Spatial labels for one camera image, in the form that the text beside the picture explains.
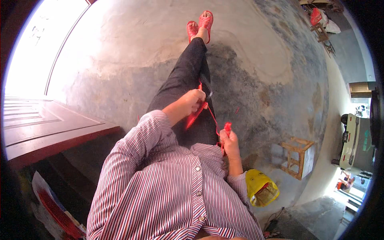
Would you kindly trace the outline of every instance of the power cord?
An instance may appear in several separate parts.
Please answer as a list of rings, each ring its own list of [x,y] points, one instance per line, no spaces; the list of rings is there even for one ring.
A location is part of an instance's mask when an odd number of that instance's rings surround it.
[[[280,217],[280,215],[281,215],[281,213],[283,212],[284,208],[285,208],[285,207],[281,207],[281,210],[280,210],[279,214],[277,214],[276,212],[274,212],[274,213],[272,213],[272,214],[269,216],[269,218],[268,218],[266,224],[264,225],[264,232],[265,232],[265,230],[266,230],[268,224],[269,224],[271,221],[276,220],[277,218]]]

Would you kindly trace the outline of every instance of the red plastic bag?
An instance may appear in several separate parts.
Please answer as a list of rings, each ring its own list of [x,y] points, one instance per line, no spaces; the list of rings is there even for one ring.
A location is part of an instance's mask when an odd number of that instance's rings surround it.
[[[321,13],[318,8],[314,8],[313,12],[311,14],[311,24],[314,26],[316,23],[318,23],[321,20]]]

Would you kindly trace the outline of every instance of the red slipper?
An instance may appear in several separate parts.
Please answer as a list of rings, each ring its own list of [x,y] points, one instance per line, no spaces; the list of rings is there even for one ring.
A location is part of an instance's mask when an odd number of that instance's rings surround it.
[[[190,23],[196,23],[196,22],[195,21],[189,21],[187,23],[187,33],[188,33],[189,43],[191,43],[191,37],[193,35],[196,35],[197,32],[199,31],[199,27],[198,26],[189,26]]]
[[[209,41],[211,40],[211,27],[212,27],[212,24],[214,23],[214,15],[210,11],[207,11],[207,12],[209,12],[211,14],[211,16],[210,17],[202,17],[200,15],[199,27],[206,28],[208,30],[209,40],[207,43],[209,43]]]

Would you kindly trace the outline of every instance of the striped shirt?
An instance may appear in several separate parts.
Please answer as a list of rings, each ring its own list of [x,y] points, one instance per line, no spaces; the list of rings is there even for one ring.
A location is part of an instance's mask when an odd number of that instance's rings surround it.
[[[145,114],[106,158],[87,239],[193,239],[200,229],[264,239],[245,173],[228,175],[218,146],[179,146],[160,110]]]

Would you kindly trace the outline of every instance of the wooden door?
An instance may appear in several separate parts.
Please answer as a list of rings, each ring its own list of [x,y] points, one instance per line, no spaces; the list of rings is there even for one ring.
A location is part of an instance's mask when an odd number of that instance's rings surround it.
[[[5,96],[3,127],[8,162],[15,170],[120,129],[50,99],[12,96]]]

